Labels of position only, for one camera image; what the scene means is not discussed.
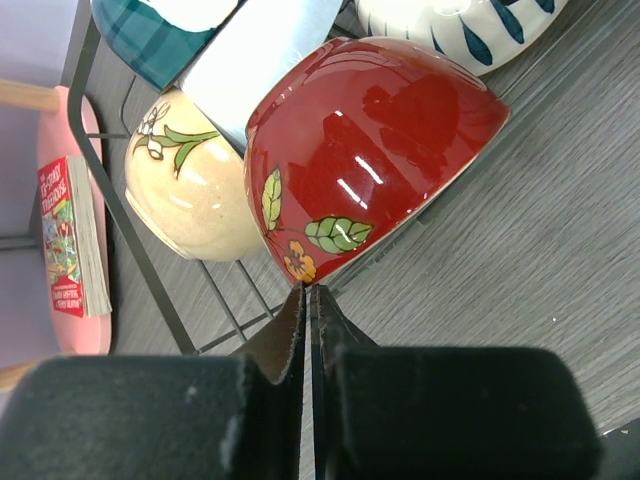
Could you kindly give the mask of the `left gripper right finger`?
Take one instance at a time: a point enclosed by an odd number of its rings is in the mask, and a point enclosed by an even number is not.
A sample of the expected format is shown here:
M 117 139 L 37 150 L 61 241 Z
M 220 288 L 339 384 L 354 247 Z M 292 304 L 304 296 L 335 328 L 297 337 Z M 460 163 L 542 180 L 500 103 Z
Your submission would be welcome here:
M 320 479 L 590 479 L 603 448 L 568 367 L 529 347 L 390 347 L 310 291 Z

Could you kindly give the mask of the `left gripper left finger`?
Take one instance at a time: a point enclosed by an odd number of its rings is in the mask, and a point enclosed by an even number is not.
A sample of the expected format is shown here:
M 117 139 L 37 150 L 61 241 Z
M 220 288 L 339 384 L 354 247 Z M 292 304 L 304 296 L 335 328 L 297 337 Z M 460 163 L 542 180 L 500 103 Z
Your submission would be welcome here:
M 1 418 L 5 479 L 295 479 L 305 291 L 227 356 L 58 357 Z

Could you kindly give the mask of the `beige flower bowl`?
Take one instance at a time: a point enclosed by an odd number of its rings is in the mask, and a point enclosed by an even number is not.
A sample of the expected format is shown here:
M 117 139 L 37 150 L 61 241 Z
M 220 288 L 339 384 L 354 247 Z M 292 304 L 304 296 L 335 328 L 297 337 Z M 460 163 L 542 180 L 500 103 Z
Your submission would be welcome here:
M 241 157 L 179 89 L 161 94 L 142 118 L 124 173 L 131 208 L 178 255 L 227 262 L 262 248 Z

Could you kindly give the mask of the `red flower bowl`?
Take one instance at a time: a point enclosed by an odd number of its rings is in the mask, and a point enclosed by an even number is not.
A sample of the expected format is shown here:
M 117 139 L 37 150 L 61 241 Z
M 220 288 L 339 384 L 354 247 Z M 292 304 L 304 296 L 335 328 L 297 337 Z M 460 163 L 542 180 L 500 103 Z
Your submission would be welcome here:
M 312 285 L 352 264 L 459 178 L 509 116 L 480 79 L 412 41 L 321 45 L 246 126 L 247 198 L 279 270 Z

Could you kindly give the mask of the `black wire dish rack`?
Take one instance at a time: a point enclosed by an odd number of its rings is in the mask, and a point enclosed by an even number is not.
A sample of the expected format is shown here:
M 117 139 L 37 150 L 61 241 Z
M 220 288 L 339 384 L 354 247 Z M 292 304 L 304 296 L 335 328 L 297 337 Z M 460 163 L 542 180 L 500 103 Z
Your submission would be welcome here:
M 93 17 L 91 18 L 87 35 L 88 35 L 88 37 L 90 39 L 95 40 L 95 41 L 99 41 L 99 42 L 104 42 L 108 46 L 108 44 L 102 38 L 99 30 L 97 29 L 96 24 L 95 24 L 95 22 L 93 20 Z M 334 39 L 334 38 L 331 38 L 330 35 L 328 34 L 328 36 L 327 36 L 327 38 L 326 38 L 324 43 L 328 42 L 331 39 Z M 192 64 L 189 67 L 187 67 L 187 69 L 179 76 L 179 78 L 174 82 L 174 84 L 171 87 L 169 87 L 166 91 L 168 91 L 168 90 L 170 90 L 172 88 L 177 88 L 177 89 L 180 90 L 180 88 L 178 87 L 178 80 L 192 66 Z M 159 93 L 157 91 L 156 92 L 157 92 L 158 97 L 159 97 L 161 94 L 165 93 L 166 91 L 164 91 L 162 93 Z M 243 164 L 244 164 L 244 168 L 245 168 L 245 163 L 244 163 L 245 150 L 244 150 L 244 152 L 242 154 L 240 154 L 238 152 L 237 152 L 237 154 L 241 157 L 241 159 L 243 161 Z M 144 250 L 143 250 L 143 248 L 142 248 L 142 246 L 140 244 L 140 240 L 139 240 L 139 238 L 138 238 L 138 236 L 137 236 L 137 234 L 136 234 L 136 232 L 135 232 L 135 230 L 134 230 L 134 228 L 132 226 L 132 223 L 131 223 L 132 219 L 133 218 L 140 219 L 140 218 L 133 211 L 133 209 L 131 208 L 130 204 L 126 200 L 126 198 L 125 198 L 125 188 L 124 188 L 124 191 L 122 193 L 117 193 L 115 191 L 114 187 L 112 186 L 109 178 L 104 173 L 99 173 L 98 174 L 98 185 L 99 185 L 99 188 L 100 188 L 101 192 L 103 193 L 104 200 L 105 200 L 105 203 L 107 205 L 107 208 L 108 208 L 109 212 L 111 213 L 116 225 L 121 230 L 126 242 L 128 243 L 128 245 L 129 245 L 129 247 L 130 247 L 130 249 L 131 249 L 131 251 L 132 251 L 132 253 L 134 255 L 134 258 L 135 258 L 136 262 L 138 263 L 138 265 L 142 269 L 143 277 L 144 277 L 145 281 L 147 282 L 147 284 L 149 285 L 149 287 L 151 289 L 151 292 L 152 292 L 152 295 L 153 295 L 154 299 L 156 300 L 156 302 L 157 302 L 157 304 L 158 304 L 158 306 L 160 308 L 160 311 L 161 311 L 162 315 L 165 318 L 165 322 L 166 322 L 167 326 L 169 327 L 169 329 L 170 329 L 170 331 L 171 331 L 171 333 L 172 333 L 172 335 L 173 335 L 173 337 L 174 337 L 179 349 L 181 351 L 183 351 L 183 352 L 192 352 L 194 347 L 193 347 L 193 344 L 191 342 L 191 339 L 190 339 L 189 335 L 187 334 L 187 332 L 186 332 L 186 330 L 184 328 L 184 325 L 183 325 L 182 321 L 180 320 L 178 314 L 176 313 L 171 300 L 169 299 L 168 295 L 166 294 L 162 283 L 158 279 L 157 274 L 156 274 L 155 270 L 153 269 L 153 267 L 152 267 L 147 255 L 146 255 L 146 253 L 144 252 Z M 392 233 L 389 237 L 385 238 L 384 240 L 390 238 L 396 232 Z M 364 259 L 367 254 L 372 252 L 384 240 L 382 240 L 380 243 L 375 245 L 372 249 L 366 251 L 361 257 L 356 259 L 352 264 L 348 265 L 344 269 L 338 271 L 337 273 L 327 277 L 326 279 L 324 279 L 322 281 L 325 281 L 325 280 L 330 279 L 332 277 L 344 274 L 348 270 L 354 268 L 355 265 L 359 261 Z

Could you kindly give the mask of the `teal plaid bowl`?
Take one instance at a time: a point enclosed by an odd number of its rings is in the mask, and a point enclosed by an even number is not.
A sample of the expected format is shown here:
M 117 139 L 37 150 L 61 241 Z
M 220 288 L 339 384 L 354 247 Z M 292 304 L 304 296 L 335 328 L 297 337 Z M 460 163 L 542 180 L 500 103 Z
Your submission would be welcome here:
M 159 93 L 174 84 L 243 5 L 236 0 L 90 3 L 109 48 Z

